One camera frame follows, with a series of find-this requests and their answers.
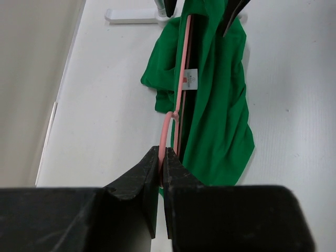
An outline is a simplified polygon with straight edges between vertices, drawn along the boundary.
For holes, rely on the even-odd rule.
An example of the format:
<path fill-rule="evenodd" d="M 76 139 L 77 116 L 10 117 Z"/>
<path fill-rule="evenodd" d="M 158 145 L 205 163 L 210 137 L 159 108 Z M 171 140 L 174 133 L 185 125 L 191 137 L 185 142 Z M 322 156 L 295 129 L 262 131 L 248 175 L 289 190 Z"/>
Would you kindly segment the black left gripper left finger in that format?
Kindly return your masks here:
<path fill-rule="evenodd" d="M 150 251 L 158 150 L 104 187 L 1 189 L 1 251 Z"/>

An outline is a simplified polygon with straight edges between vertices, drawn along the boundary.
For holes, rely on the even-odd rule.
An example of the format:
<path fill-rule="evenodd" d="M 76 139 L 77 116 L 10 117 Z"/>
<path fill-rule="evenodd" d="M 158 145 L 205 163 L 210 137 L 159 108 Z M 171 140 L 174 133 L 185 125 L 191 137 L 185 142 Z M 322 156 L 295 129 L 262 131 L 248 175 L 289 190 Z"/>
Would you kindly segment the pink wire hanger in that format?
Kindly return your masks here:
<path fill-rule="evenodd" d="M 175 128 L 174 128 L 174 141 L 173 141 L 173 150 L 179 156 L 180 146 L 181 146 L 181 138 L 180 138 L 180 129 L 182 127 L 183 116 L 180 115 L 180 109 L 184 109 L 184 101 L 185 95 L 183 92 L 183 81 L 184 81 L 184 72 L 185 72 L 185 65 L 187 61 L 187 54 L 188 54 L 188 42 L 190 36 L 190 29 L 191 29 L 191 22 L 192 22 L 192 15 L 188 15 L 186 21 L 186 29 L 184 35 L 184 42 L 183 42 L 183 51 L 182 51 L 182 60 L 181 60 L 181 68 L 180 68 L 180 75 L 178 80 L 178 90 L 177 90 L 177 97 L 176 97 L 176 106 L 175 110 L 172 112 L 168 112 L 164 118 L 161 137 L 160 137 L 160 145 L 159 145 L 159 165 L 158 165 L 158 172 L 159 172 L 159 179 L 160 179 L 160 188 L 163 188 L 163 161 L 165 156 L 165 148 L 167 142 L 167 134 L 170 125 L 170 120 L 173 119 L 175 121 Z"/>

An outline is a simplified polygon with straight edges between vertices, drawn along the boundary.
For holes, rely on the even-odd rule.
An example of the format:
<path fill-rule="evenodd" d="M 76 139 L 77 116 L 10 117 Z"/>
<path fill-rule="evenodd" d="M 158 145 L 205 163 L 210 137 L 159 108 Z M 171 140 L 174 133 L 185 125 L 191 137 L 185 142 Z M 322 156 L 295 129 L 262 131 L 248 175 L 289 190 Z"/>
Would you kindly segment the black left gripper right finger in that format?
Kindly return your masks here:
<path fill-rule="evenodd" d="M 314 251 L 291 190 L 279 185 L 207 186 L 166 149 L 164 209 L 174 251 Z"/>

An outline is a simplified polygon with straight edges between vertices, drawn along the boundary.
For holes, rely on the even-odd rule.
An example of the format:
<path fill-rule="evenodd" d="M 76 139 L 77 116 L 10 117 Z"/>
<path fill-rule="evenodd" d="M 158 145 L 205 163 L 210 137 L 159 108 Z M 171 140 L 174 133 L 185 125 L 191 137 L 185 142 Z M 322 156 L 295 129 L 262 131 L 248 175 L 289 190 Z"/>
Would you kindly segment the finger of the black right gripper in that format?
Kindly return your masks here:
<path fill-rule="evenodd" d="M 172 17 L 176 9 L 177 0 L 164 0 L 163 2 L 167 17 Z"/>
<path fill-rule="evenodd" d="M 228 0 L 223 14 L 222 36 L 225 37 L 234 19 L 247 6 L 250 0 Z"/>

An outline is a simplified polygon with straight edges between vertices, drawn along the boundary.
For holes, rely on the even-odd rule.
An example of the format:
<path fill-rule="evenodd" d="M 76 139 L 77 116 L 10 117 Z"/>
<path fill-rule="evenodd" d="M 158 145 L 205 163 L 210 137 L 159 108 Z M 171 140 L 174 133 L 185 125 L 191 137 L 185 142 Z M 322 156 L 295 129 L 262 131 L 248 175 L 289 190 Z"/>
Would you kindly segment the green t shirt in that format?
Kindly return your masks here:
<path fill-rule="evenodd" d="M 198 88 L 188 91 L 182 103 L 180 160 L 212 186 L 235 185 L 254 150 L 242 64 L 246 34 L 239 19 L 226 35 L 218 31 L 226 6 L 226 1 L 185 1 L 181 16 L 164 27 L 141 78 L 143 85 L 157 91 L 156 111 L 173 111 L 186 21 L 196 15 L 192 64 L 198 71 Z"/>

